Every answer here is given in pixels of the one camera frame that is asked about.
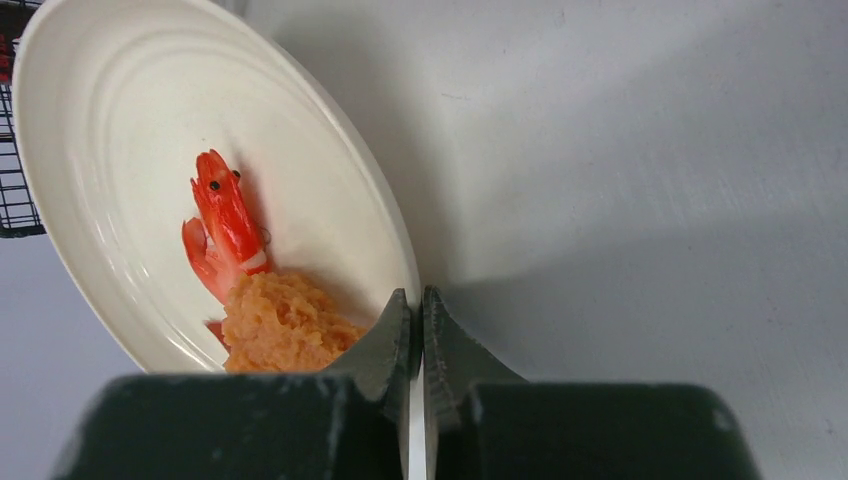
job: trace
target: gray surface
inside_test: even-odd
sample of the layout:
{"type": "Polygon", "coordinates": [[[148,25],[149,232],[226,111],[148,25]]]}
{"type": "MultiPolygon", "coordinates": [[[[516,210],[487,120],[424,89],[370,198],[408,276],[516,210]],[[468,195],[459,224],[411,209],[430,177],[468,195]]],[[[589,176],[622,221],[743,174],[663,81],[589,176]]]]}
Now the gray surface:
{"type": "MultiPolygon", "coordinates": [[[[766,478],[848,478],[848,3],[230,3],[348,112],[508,366],[703,383],[766,478]]],[[[46,239],[0,255],[0,478],[41,478],[133,367],[46,239]]]]}
{"type": "Polygon", "coordinates": [[[137,372],[46,236],[0,240],[0,478],[47,478],[84,405],[137,372]]]}

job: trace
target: orange food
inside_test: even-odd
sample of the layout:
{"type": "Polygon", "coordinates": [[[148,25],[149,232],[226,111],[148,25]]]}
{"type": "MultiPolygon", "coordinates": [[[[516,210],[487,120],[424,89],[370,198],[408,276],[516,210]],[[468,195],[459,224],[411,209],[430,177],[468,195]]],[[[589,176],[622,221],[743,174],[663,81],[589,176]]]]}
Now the orange food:
{"type": "Polygon", "coordinates": [[[224,311],[224,368],[232,373],[321,370],[366,331],[301,273],[242,275],[224,311]]]}

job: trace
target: ceramic plate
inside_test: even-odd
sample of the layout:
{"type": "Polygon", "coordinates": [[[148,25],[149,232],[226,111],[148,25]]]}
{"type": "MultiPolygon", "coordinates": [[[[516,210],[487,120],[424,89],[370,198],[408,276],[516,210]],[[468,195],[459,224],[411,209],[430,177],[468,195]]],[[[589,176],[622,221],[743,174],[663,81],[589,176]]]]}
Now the ceramic plate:
{"type": "Polygon", "coordinates": [[[180,226],[214,148],[242,172],[277,268],[372,323],[419,292],[404,222],[347,117],[286,52],[207,0],[53,0],[21,41],[18,147],[47,232],[101,321],[145,370],[220,371],[223,307],[180,226]]]}

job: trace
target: shrimp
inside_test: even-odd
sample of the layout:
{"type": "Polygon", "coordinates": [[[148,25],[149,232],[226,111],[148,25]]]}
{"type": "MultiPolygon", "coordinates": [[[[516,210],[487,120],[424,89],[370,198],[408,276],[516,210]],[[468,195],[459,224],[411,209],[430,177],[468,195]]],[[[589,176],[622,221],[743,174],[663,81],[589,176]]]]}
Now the shrimp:
{"type": "MultiPolygon", "coordinates": [[[[198,155],[196,166],[197,179],[191,179],[191,190],[200,218],[183,222],[183,245],[195,275],[226,305],[241,275],[269,272],[271,264],[260,229],[245,207],[239,188],[241,174],[230,170],[214,149],[198,155]]],[[[220,322],[207,326],[222,340],[220,322]]]]}

